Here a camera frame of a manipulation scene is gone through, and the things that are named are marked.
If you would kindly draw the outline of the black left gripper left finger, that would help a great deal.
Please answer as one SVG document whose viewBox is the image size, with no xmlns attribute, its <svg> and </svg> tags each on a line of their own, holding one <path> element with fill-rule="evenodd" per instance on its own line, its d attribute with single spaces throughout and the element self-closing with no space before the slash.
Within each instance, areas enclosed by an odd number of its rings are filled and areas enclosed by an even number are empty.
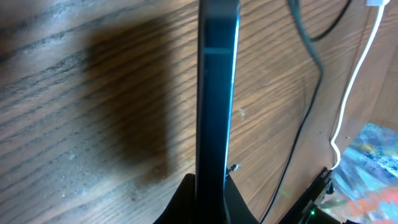
<svg viewBox="0 0 398 224">
<path fill-rule="evenodd" d="M 191 224 L 195 208 L 195 175 L 186 174 L 154 224 Z"/>
</svg>

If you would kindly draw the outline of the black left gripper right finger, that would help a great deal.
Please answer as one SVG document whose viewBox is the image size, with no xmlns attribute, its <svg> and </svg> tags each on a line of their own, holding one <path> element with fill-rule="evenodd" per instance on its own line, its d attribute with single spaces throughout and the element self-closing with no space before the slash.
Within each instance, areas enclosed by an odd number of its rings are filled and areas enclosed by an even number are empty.
<svg viewBox="0 0 398 224">
<path fill-rule="evenodd" d="M 230 224 L 259 224 L 241 196 L 230 175 L 224 183 L 224 200 Z"/>
</svg>

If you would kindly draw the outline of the blue Galaxy S24+ smartphone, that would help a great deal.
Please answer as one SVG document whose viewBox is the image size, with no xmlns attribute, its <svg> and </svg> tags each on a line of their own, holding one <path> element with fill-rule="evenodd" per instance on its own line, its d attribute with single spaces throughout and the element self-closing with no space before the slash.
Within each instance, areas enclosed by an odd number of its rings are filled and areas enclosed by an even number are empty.
<svg viewBox="0 0 398 224">
<path fill-rule="evenodd" d="M 226 223 L 224 182 L 239 37 L 238 0 L 201 0 L 195 223 Z"/>
</svg>

